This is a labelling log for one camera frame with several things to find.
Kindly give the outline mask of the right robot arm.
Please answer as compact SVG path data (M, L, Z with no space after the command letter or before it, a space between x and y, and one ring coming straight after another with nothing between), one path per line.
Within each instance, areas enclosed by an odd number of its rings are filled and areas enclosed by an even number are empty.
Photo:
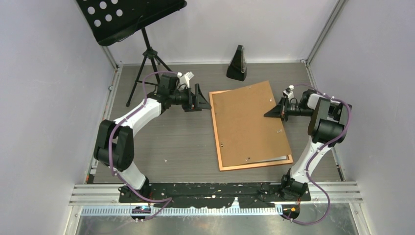
M293 89L293 86L286 88L278 104L264 114L267 118L280 118L282 121L287 121L290 116L310 118L308 143L299 161L281 178L278 194L286 201L306 194L312 172L322 157L345 139L352 110L352 105L314 89L304 91L301 99L297 100Z

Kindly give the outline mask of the building and sky photo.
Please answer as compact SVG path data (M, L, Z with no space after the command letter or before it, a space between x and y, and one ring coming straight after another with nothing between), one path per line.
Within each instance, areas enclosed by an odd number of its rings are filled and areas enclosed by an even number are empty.
M282 160L286 160L286 159L287 159L287 156L280 156L280 157L276 157L276 158L260 160L260 161L257 161L255 163L282 161Z

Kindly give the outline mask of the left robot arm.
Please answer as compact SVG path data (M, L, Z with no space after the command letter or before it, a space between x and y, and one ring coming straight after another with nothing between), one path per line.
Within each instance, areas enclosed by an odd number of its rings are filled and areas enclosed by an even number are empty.
M211 105L203 96L199 84L190 86L192 72L159 72L160 81L154 92L125 115L101 121L93 157L107 166L117 176L139 203L150 201L149 179L134 163L134 137L151 120L162 115L172 105L179 105L185 112L210 110Z

